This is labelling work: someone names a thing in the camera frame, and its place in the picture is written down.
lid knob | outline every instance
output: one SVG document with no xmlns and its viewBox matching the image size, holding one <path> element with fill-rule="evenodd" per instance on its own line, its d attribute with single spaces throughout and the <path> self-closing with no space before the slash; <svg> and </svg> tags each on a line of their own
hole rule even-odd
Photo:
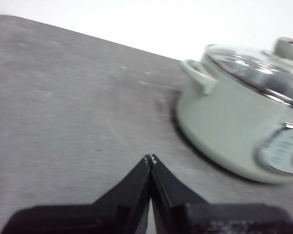
<svg viewBox="0 0 293 234">
<path fill-rule="evenodd" d="M 274 54 L 283 59 L 293 61 L 293 39 L 279 38 L 274 47 Z"/>
</svg>

pot side handle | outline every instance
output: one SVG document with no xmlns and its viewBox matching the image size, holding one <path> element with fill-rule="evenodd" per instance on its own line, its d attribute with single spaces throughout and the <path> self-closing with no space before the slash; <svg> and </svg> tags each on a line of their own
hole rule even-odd
<svg viewBox="0 0 293 234">
<path fill-rule="evenodd" d="M 206 72 L 200 62 L 187 59 L 181 62 L 181 66 L 185 73 L 200 85 L 203 94 L 209 95 L 212 93 L 217 80 L 205 75 Z"/>
</svg>

metal rim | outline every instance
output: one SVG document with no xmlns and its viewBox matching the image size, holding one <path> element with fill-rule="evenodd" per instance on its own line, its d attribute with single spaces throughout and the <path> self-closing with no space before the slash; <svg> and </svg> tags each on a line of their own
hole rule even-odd
<svg viewBox="0 0 293 234">
<path fill-rule="evenodd" d="M 221 69 L 221 71 L 224 71 L 225 73 L 229 74 L 230 77 L 235 78 L 235 80 L 238 81 L 239 83 L 241 83 L 242 85 L 252 89 L 253 91 L 255 91 L 255 92 L 257 92 L 257 93 L 259 93 L 269 99 L 272 99 L 272 100 L 277 101 L 281 104 L 287 105 L 288 107 L 293 109 L 293 99 L 292 98 L 289 98 L 285 95 L 279 94 L 278 92 L 275 92 L 274 90 L 264 88 L 256 83 L 252 82 L 251 80 L 245 79 L 244 77 L 234 75 L 234 74 L 230 73 L 228 70 L 226 70 L 220 63 L 213 60 L 212 56 L 210 56 L 207 52 L 205 52 L 205 55 L 211 60 L 211 62 L 213 64 L 215 64 L 219 69 Z"/>
</svg>

gray table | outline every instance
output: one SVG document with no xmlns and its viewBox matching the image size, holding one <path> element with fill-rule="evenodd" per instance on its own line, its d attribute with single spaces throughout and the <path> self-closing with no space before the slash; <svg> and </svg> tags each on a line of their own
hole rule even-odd
<svg viewBox="0 0 293 234">
<path fill-rule="evenodd" d="M 0 16 L 0 230 L 21 208 L 93 202 L 147 153 L 209 202 L 293 216 L 293 183 L 243 179 L 184 138 L 173 107 L 187 81 L 179 61 Z"/>
</svg>

white wall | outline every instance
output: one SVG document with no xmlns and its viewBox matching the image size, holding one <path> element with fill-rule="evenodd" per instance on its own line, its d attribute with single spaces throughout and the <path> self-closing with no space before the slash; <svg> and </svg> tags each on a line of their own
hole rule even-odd
<svg viewBox="0 0 293 234">
<path fill-rule="evenodd" d="M 293 38 L 293 0 L 0 0 L 0 14 L 52 24 L 175 59 L 206 44 L 271 49 Z"/>
</svg>

